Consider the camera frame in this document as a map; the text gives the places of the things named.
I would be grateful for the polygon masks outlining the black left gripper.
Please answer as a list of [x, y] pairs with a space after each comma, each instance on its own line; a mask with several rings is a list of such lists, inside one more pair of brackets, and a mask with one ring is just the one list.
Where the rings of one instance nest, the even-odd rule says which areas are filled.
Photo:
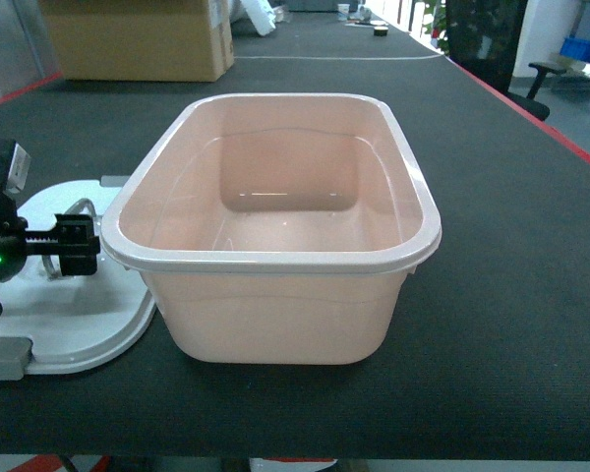
[[0, 282], [16, 275], [28, 256], [41, 256], [48, 276], [94, 275], [99, 237], [93, 217], [56, 214], [48, 230], [26, 230], [14, 196], [25, 186], [30, 155], [13, 139], [0, 138]]

